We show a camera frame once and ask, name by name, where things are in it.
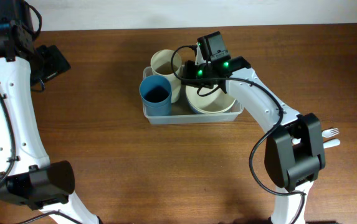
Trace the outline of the cream bowl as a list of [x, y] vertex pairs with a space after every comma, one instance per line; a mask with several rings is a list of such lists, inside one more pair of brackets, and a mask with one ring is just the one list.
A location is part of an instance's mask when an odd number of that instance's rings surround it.
[[189, 104], [193, 105], [203, 114], [218, 114], [228, 112], [235, 103], [234, 101], [189, 101]]
[[235, 99], [228, 94], [225, 94], [217, 85], [213, 86], [213, 89], [217, 89], [214, 93], [208, 96], [199, 96], [197, 94], [198, 88], [192, 86], [185, 87], [185, 95], [187, 101], [234, 101]]

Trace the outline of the blue bowl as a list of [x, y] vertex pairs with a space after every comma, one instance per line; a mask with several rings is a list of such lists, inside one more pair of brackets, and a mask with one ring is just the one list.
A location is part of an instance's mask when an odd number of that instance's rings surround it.
[[202, 112], [199, 111], [197, 108], [195, 108], [193, 105], [189, 104], [189, 107], [193, 111], [194, 114], [202, 114]]

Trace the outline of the cream cup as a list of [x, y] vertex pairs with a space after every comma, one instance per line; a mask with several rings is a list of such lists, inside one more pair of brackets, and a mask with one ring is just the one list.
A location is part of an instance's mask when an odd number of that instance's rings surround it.
[[174, 51], [170, 49], [160, 50], [152, 56], [150, 64], [153, 75], [161, 75], [170, 82], [171, 102], [175, 103], [179, 100], [181, 91], [181, 80], [175, 74], [180, 74], [183, 62], [178, 53], [175, 53], [175, 55], [173, 53]]

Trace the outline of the blue cup front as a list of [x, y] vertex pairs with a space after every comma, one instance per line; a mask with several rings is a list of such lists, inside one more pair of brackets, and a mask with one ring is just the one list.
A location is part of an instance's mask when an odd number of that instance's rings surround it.
[[159, 108], [171, 103], [172, 88], [167, 78], [161, 75], [146, 77], [139, 87], [140, 96], [147, 106]]

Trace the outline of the blue cup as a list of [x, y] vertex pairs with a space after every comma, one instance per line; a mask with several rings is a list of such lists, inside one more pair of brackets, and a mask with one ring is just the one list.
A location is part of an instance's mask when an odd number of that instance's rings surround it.
[[159, 103], [152, 103], [145, 100], [143, 104], [148, 116], [168, 116], [171, 114], [171, 100], [166, 100]]
[[147, 106], [159, 108], [171, 103], [172, 88], [167, 78], [161, 75], [146, 77], [139, 87], [140, 96]]

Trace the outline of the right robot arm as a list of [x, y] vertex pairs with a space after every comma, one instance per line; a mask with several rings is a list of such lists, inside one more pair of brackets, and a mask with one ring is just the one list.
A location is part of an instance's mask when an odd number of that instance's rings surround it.
[[320, 120], [289, 107], [262, 83], [246, 59], [231, 57], [220, 32], [198, 38], [189, 49], [196, 59], [185, 63], [178, 75], [181, 83], [222, 90], [264, 132], [250, 152], [249, 169], [256, 183], [275, 196], [270, 223], [305, 223], [308, 193], [326, 165]]

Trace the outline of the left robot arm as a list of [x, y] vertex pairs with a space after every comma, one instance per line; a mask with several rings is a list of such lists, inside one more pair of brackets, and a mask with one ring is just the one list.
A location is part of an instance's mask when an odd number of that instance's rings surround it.
[[70, 64], [56, 46], [34, 45], [34, 14], [24, 0], [0, 0], [0, 200], [57, 223], [100, 223], [75, 192], [71, 164], [51, 162], [39, 135], [31, 94]]

